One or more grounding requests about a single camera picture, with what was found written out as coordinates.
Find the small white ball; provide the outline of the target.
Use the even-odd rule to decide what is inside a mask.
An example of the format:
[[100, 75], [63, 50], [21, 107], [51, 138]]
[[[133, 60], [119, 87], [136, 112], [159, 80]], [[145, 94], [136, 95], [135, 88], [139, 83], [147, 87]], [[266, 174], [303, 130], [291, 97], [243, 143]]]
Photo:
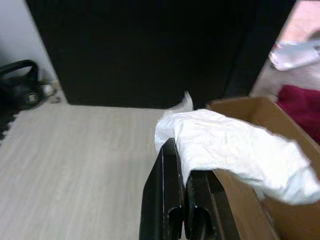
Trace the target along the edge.
[[50, 97], [56, 94], [56, 89], [51, 84], [44, 84], [41, 86], [41, 89], [45, 97]]

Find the dark red cloth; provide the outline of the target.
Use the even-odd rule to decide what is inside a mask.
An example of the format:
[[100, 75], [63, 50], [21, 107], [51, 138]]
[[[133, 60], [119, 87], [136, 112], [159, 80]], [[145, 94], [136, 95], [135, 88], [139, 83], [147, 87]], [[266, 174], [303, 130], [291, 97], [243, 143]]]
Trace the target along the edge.
[[320, 90], [284, 85], [276, 104], [320, 145]]

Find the black wardrobe cabinet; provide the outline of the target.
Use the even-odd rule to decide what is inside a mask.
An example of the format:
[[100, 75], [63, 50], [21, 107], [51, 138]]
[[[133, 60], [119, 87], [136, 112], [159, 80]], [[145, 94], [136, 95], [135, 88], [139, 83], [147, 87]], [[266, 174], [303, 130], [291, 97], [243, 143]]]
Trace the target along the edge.
[[167, 109], [246, 96], [296, 0], [25, 0], [67, 101]]

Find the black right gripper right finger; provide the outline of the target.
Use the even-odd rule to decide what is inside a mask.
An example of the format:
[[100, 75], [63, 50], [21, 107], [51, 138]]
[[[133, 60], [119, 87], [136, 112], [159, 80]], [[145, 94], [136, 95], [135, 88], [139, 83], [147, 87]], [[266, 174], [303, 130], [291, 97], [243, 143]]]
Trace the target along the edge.
[[186, 200], [188, 240], [240, 240], [224, 187], [212, 171], [191, 171]]

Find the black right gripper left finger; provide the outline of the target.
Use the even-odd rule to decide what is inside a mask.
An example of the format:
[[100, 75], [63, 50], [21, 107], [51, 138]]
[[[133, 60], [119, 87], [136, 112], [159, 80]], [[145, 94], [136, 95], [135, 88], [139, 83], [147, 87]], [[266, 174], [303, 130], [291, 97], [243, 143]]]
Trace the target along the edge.
[[161, 146], [143, 188], [138, 240], [179, 240], [184, 197], [181, 161], [170, 138]]

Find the large white tissue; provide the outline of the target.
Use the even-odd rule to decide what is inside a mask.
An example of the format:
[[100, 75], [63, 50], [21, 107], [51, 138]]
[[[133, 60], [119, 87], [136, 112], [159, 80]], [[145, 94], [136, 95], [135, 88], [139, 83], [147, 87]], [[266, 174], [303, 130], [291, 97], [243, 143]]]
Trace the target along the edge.
[[155, 149], [169, 139], [184, 182], [192, 171], [224, 170], [258, 194], [289, 205], [320, 200], [320, 180], [295, 140], [216, 111], [195, 110], [189, 93], [156, 124]]

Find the white plastic bag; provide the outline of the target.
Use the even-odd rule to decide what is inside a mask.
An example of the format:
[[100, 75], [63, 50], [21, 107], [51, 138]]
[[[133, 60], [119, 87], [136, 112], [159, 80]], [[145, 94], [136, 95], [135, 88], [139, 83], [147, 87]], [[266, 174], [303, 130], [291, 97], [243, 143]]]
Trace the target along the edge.
[[320, 62], [320, 39], [276, 43], [268, 58], [278, 71], [288, 71]]

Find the black foam puzzle mat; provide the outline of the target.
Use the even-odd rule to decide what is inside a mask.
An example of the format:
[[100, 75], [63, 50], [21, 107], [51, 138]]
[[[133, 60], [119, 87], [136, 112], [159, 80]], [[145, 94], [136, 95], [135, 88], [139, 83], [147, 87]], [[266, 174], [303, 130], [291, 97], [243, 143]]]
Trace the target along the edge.
[[0, 146], [8, 134], [19, 110], [10, 106], [0, 105]]

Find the brown cardboard box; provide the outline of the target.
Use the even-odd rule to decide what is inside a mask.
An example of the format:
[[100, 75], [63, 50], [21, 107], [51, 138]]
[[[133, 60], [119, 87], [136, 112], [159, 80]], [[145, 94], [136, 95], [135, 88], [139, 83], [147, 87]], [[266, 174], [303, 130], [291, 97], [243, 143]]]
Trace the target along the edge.
[[[269, 98], [239, 97], [214, 100], [208, 103], [207, 108], [295, 140], [310, 159], [311, 166], [320, 180], [320, 145]], [[242, 239], [320, 240], [320, 200], [314, 204], [296, 206], [272, 198], [259, 202], [248, 186], [231, 175], [219, 172], [217, 177], [226, 186]]]

